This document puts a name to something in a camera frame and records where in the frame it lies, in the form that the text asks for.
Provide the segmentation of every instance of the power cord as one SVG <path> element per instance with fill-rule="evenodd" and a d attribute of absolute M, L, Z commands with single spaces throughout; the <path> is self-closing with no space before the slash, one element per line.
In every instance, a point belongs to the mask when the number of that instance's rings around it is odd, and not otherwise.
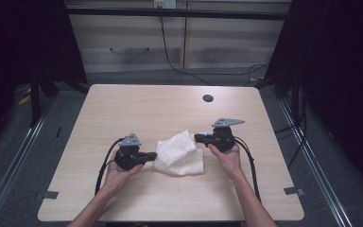
<path fill-rule="evenodd" d="M 261 197 L 259 195 L 259 190 L 258 190 L 258 182 L 257 182 L 257 178 L 256 178 L 254 159 L 251 156 L 249 147 L 247 146 L 247 144 L 241 138 L 239 138 L 237 136 L 234 137 L 234 141 L 238 145 L 240 145 L 246 151 L 247 155 L 249 156 L 249 161 L 250 161 L 250 166 L 251 166 L 251 174 L 252 174 L 252 182 L 253 182 L 253 186 L 254 186 L 255 195 L 258 198 L 258 200 L 261 201 Z"/>
<path fill-rule="evenodd" d="M 164 40 L 164 53 L 165 53 L 165 55 L 166 55 L 167 63 L 170 65 L 170 67 L 171 67 L 174 71 L 176 71 L 176 72 L 178 72 L 178 73 L 180 73 L 180 74 L 184 74 L 184 75 L 191 76 L 191 77 L 193 77 L 193 78 L 195 78 L 195 79 L 198 79 L 198 80 L 202 81 L 203 83 L 205 83 L 205 84 L 207 84 L 207 85 L 215 86 L 214 84 L 212 84 L 212 83 L 210 83 L 210 82 L 208 82 L 208 81 L 205 81 L 204 79 L 201 79 L 201 78 L 200 78 L 200 77 L 198 77 L 198 76 L 206 76 L 206 75 L 221 75 L 221 76 L 224 76 L 224 75 L 225 75 L 225 76 L 228 76 L 228 75 L 230 75 L 230 76 L 243 76 L 243 75 L 249 75 L 249 74 L 252 74 L 252 73 L 254 73 L 255 71 L 260 70 L 262 67 L 268 66 L 268 63 L 264 63 L 264 64 L 254 64 L 254 65 L 252 65 L 252 66 L 250 66 L 250 67 L 249 67 L 249 72 L 247 72 L 247 73 L 236 73 L 236 74 L 232 74 L 232 73 L 195 73 L 195 74 L 192 74 L 192 73 L 187 73 L 187 72 L 183 72 L 183 71 L 181 71 L 181 70 L 178 70 L 178 69 L 176 69 L 176 68 L 172 65 L 172 63 L 170 62 L 169 55 L 168 55 L 168 53 L 167 53 L 166 39 L 165 39 L 165 37 L 164 37 L 164 18 L 163 18 L 163 17 L 160 17 L 160 21 L 161 21 L 162 38 L 163 38 L 163 40 Z M 248 80 L 247 80 L 247 82 L 243 85 L 243 87 L 247 86 L 249 83 L 250 83 L 250 79 L 248 79 Z"/>
<path fill-rule="evenodd" d="M 111 148 L 108 150 L 107 156 L 105 157 L 105 161 L 104 161 L 104 163 L 102 164 L 101 169 L 99 170 L 98 178 L 96 179 L 96 185 L 95 185 L 95 195 L 96 195 L 96 193 L 99 191 L 99 188 L 101 187 L 102 176 L 104 175 L 104 172 L 105 172 L 105 168 L 106 168 L 106 166 L 107 166 L 110 162 L 112 162 L 112 161 L 109 161 L 109 162 L 108 162 L 109 156 L 110 156 L 110 154 L 112 153 L 112 150 L 113 150 L 114 146 L 116 146 L 116 144 L 117 144 L 117 143 L 119 143 L 120 141 L 122 141 L 123 139 L 124 139 L 124 138 L 120 138 L 120 139 L 116 140 L 116 141 L 112 144 Z"/>
<path fill-rule="evenodd" d="M 288 163 L 287 168 L 290 168 L 291 165 L 293 164 L 294 160 L 296 159 L 297 155 L 299 154 L 300 149 L 303 147 L 304 142 L 306 141 L 306 129 L 307 129 L 307 120 L 306 120 L 306 103 L 307 103 L 307 98 L 304 95 L 303 91 L 302 91 L 302 118 L 304 121 L 304 132 L 302 134 L 301 137 L 301 142 L 299 144 L 299 147 L 296 149 L 296 151 L 294 152 L 294 155 L 291 159 L 291 161 Z"/>
<path fill-rule="evenodd" d="M 303 101 L 303 90 L 302 90 L 301 94 L 302 94 L 302 109 L 301 109 L 301 113 L 300 113 L 300 117 L 299 117 L 299 123 L 296 123 L 295 122 L 291 126 L 287 126 L 287 127 L 282 128 L 280 130 L 274 131 L 275 134 L 280 133 L 280 132 L 284 132 L 284 131 L 289 131 L 291 129 L 297 128 L 300 125 L 300 122 L 303 121 L 304 114 L 305 114 L 305 106 L 303 106 L 303 104 L 304 104 L 304 101 Z M 284 136 L 284 137 L 278 138 L 278 140 L 285 139 L 285 138 L 291 136 L 292 134 L 294 134 L 294 133 L 292 132 L 288 136 Z"/>
<path fill-rule="evenodd" d="M 286 135 L 286 136 L 283 136 L 283 137 L 280 137 L 280 138 L 277 138 L 277 140 L 283 140 L 283 139 L 286 139 L 290 136 L 292 136 L 294 134 L 294 132 L 290 133 L 289 135 Z"/>

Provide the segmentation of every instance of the cable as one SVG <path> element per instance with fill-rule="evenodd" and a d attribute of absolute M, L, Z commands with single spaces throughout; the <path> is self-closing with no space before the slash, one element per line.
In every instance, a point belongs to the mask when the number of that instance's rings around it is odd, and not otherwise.
<path fill-rule="evenodd" d="M 254 64 L 254 65 L 252 65 L 252 66 L 250 66 L 249 67 L 249 72 L 247 72 L 247 73 L 236 73 L 236 74 L 232 74 L 232 73 L 195 73 L 195 74 L 192 74 L 192 73 L 187 73 L 187 72 L 183 72 L 183 71 L 181 71 L 181 70 L 178 70 L 178 69 L 176 69 L 173 65 L 172 65 L 172 63 L 170 62 L 170 59 L 169 59 L 169 55 L 168 55 L 168 53 L 167 53 L 167 46 L 166 46 L 166 39 L 165 39 L 165 37 L 164 37 L 164 18 L 163 17 L 160 17 L 160 21 L 161 21 L 161 31 L 162 31 L 162 38 L 163 38 L 163 40 L 164 40 L 164 53 L 165 53 L 165 55 L 166 55 L 166 60 L 167 60 L 167 63 L 170 65 L 170 67 L 174 70 L 174 71 L 176 71 L 176 72 L 178 72 L 178 73 L 180 73 L 180 74 L 184 74 L 184 75 L 188 75 L 188 76 L 191 76 L 191 77 L 193 77 L 193 78 L 196 78 L 196 79 L 199 79 L 200 81 L 202 81 L 202 82 L 204 82 L 205 84 L 208 84 L 208 85 L 210 85 L 210 86 L 214 86 L 214 84 L 211 84 L 210 82 L 208 82 L 208 81 L 205 81 L 204 79 L 201 79 L 200 77 L 198 77 L 198 76 L 206 76 L 206 75 L 221 75 L 221 76 L 243 76 L 243 75 L 249 75 L 249 74 L 251 74 L 251 73 L 253 73 L 253 72 L 255 72 L 255 71 L 258 71 L 259 69 L 261 69 L 262 67 L 264 67 L 264 66 L 267 66 L 268 65 L 268 63 L 264 63 L 264 64 Z M 259 67 L 259 68 L 257 68 L 257 69 L 255 69 L 255 70 L 252 70 L 251 71 L 251 69 L 252 69 L 252 67 Z M 243 85 L 243 86 L 247 86 L 247 84 L 249 84 L 250 83 L 250 79 Z"/>
<path fill-rule="evenodd" d="M 296 159 L 297 155 L 299 154 L 300 149 L 303 147 L 304 142 L 306 141 L 306 102 L 307 102 L 307 98 L 304 96 L 303 91 L 302 91 L 302 116 L 303 116 L 303 120 L 304 120 L 304 132 L 302 134 L 301 137 L 301 142 L 299 144 L 299 147 L 297 148 L 297 150 L 294 152 L 293 158 L 291 159 L 291 161 L 288 163 L 287 168 L 290 168 L 291 165 L 293 164 L 294 160 Z"/>
<path fill-rule="evenodd" d="M 252 182 L 254 184 L 255 195 L 257 196 L 258 200 L 261 201 L 261 197 L 259 195 L 259 190 L 258 190 L 258 182 L 257 182 L 257 179 L 256 179 L 254 159 L 251 156 L 249 147 L 247 146 L 247 144 L 242 139 L 238 138 L 237 136 L 234 137 L 234 141 L 238 145 L 240 145 L 246 151 L 247 155 L 249 156 L 249 161 L 250 161 L 250 166 L 251 166 L 251 174 L 252 174 Z"/>
<path fill-rule="evenodd" d="M 300 122 L 302 122 L 303 118 L 304 118 L 304 115 L 305 115 L 305 105 L 306 105 L 306 100 L 303 99 L 303 90 L 302 90 L 302 112 L 300 114 L 300 117 L 299 117 L 299 124 L 296 124 L 296 122 L 294 123 L 294 125 L 291 125 L 291 126 L 287 126 L 283 129 L 280 129 L 280 130 L 277 130 L 275 131 L 275 134 L 276 133 L 280 133 L 280 132 L 283 132 L 283 131 L 289 131 L 293 128 L 296 128 L 298 125 L 300 125 Z"/>
<path fill-rule="evenodd" d="M 317 38 L 318 38 L 318 36 L 320 34 L 320 31 L 322 29 L 322 24 L 323 24 L 323 21 L 324 21 L 325 16 L 326 16 L 326 12 L 329 9 L 329 5 L 331 4 L 331 2 L 332 2 L 331 0 L 328 1 L 328 4 L 326 5 L 325 11 L 322 14 L 322 18 L 320 19 L 319 27 L 317 29 L 317 32 L 316 32 L 315 36 L 314 36 L 314 39 L 311 42 L 311 45 L 310 45 L 310 48 L 309 48 L 309 50 L 307 52 L 307 55 L 306 55 L 304 64 L 306 62 L 308 62 L 308 59 L 309 59 L 309 57 L 311 55 L 311 52 L 312 52 L 312 50 L 314 48 L 314 44 L 315 44 L 315 42 L 316 42 L 316 40 L 317 40 Z M 299 147 L 297 148 L 296 152 L 294 153 L 293 158 L 291 159 L 290 163 L 287 165 L 287 168 L 290 168 L 291 167 L 291 165 L 293 164 L 294 160 L 296 159 L 297 154 L 299 153 L 301 147 L 303 146 L 304 140 L 306 140 L 306 138 L 305 138 L 305 136 L 306 136 L 306 116 L 305 116 L 306 98 L 304 98 L 303 92 L 302 92 L 302 104 L 303 104 L 303 110 L 304 110 L 304 112 L 303 112 L 303 114 L 304 114 L 304 133 L 302 135 L 302 141 L 301 141 Z"/>
<path fill-rule="evenodd" d="M 165 38 L 164 38 L 164 18 L 163 18 L 163 17 L 159 17 L 159 18 L 160 18 L 160 21 L 161 21 L 162 38 L 163 38 L 163 40 L 164 40 L 164 53 L 166 54 L 167 63 L 169 63 L 170 67 L 171 67 L 173 70 L 175 70 L 176 72 L 178 72 L 178 73 L 185 74 L 185 75 L 188 75 L 188 76 L 192 76 L 192 77 L 194 77 L 194 78 L 196 78 L 196 79 L 199 79 L 200 81 L 204 82 L 205 84 L 208 84 L 208 85 L 210 85 L 210 86 L 214 86 L 214 84 L 211 84 L 211 83 L 209 83 L 209 82 L 205 81 L 204 79 L 201 79 L 201 78 L 197 77 L 197 76 L 196 76 L 196 75 L 194 75 L 194 74 L 185 73 L 185 72 L 183 72 L 183 71 L 180 71 L 180 70 L 176 69 L 176 68 L 172 65 L 172 63 L 170 63 L 169 55 L 167 54 L 166 40 L 165 40 Z"/>
<path fill-rule="evenodd" d="M 26 88 L 24 88 L 24 89 L 20 89 L 20 88 L 18 88 L 18 89 L 16 89 L 15 91 L 14 91 L 14 94 L 16 95 L 16 94 L 19 94 L 19 93 L 22 93 L 22 92 L 24 92 L 24 91 L 27 91 L 28 89 L 29 89 L 29 87 L 26 87 Z"/>
<path fill-rule="evenodd" d="M 286 135 L 286 136 L 283 136 L 283 137 L 280 137 L 280 138 L 277 138 L 277 140 L 283 140 L 283 139 L 286 139 L 288 137 L 290 137 L 291 135 L 293 135 L 294 132 L 290 133 L 289 135 Z"/>
<path fill-rule="evenodd" d="M 112 144 L 111 148 L 108 150 L 107 156 L 105 157 L 104 164 L 102 164 L 102 167 L 101 167 L 101 169 L 99 170 L 98 178 L 96 179 L 96 185 L 95 185 L 95 195 L 96 195 L 96 193 L 99 191 L 99 188 L 101 187 L 102 176 L 104 175 L 104 172 L 105 172 L 105 168 L 106 168 L 106 166 L 107 166 L 110 162 L 112 162 L 112 161 L 109 161 L 109 162 L 108 162 L 108 158 L 109 158 L 110 154 L 112 153 L 112 150 L 113 150 L 114 146 L 116 146 L 116 144 L 117 144 L 117 143 L 119 143 L 120 141 L 122 141 L 123 139 L 124 139 L 124 138 L 120 138 L 120 139 L 116 140 L 116 141 Z"/>
<path fill-rule="evenodd" d="M 14 88 L 14 91 L 19 90 L 19 89 L 23 88 L 23 87 L 24 87 L 24 86 L 26 86 L 26 85 L 27 85 L 26 83 L 19 84 L 19 85 L 17 85 L 17 86 Z"/>

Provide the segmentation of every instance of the round hole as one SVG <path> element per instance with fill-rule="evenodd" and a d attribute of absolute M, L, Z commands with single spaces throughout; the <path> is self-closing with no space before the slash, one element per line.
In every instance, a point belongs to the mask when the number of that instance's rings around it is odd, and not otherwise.
<path fill-rule="evenodd" d="M 214 97 L 211 96 L 211 95 L 205 95 L 205 96 L 202 97 L 202 99 L 204 101 L 206 101 L 206 102 L 212 102 L 212 101 L 214 101 Z"/>

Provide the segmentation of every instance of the black curtain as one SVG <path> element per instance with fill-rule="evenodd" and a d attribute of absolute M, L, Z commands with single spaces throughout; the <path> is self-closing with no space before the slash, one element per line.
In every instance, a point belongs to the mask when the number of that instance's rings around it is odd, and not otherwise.
<path fill-rule="evenodd" d="M 0 1 L 0 119 L 13 100 L 14 88 L 30 82 L 33 67 L 45 91 L 52 90 L 46 84 L 61 80 L 52 72 L 69 81 L 87 83 L 68 15 L 16 9 L 34 6 L 64 8 L 64 3 Z"/>
<path fill-rule="evenodd" d="M 310 5 L 326 6 L 318 1 L 292 3 L 300 9 L 295 14 L 311 14 Z M 333 0 L 321 18 L 313 24 L 285 23 L 267 76 L 284 68 L 291 72 L 276 80 L 276 93 L 282 96 L 293 84 L 292 74 L 298 74 L 309 103 L 363 173 L 363 0 Z"/>

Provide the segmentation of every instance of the human hand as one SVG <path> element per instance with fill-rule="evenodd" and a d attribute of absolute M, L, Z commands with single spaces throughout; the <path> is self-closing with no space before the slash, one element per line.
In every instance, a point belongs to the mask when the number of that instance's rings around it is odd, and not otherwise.
<path fill-rule="evenodd" d="M 123 186 L 132 175 L 138 173 L 144 167 L 144 165 L 139 164 L 129 171 L 123 170 L 113 160 L 115 155 L 116 152 L 112 155 L 111 161 L 108 163 L 105 183 L 99 190 L 109 193 L 111 198 L 114 197 L 117 192 L 119 192 L 120 189 L 123 188 Z"/>
<path fill-rule="evenodd" d="M 209 144 L 208 149 L 215 155 L 225 172 L 230 178 L 242 172 L 240 163 L 240 148 L 238 145 L 234 145 L 230 150 L 226 152 L 220 152 L 215 145 Z"/>

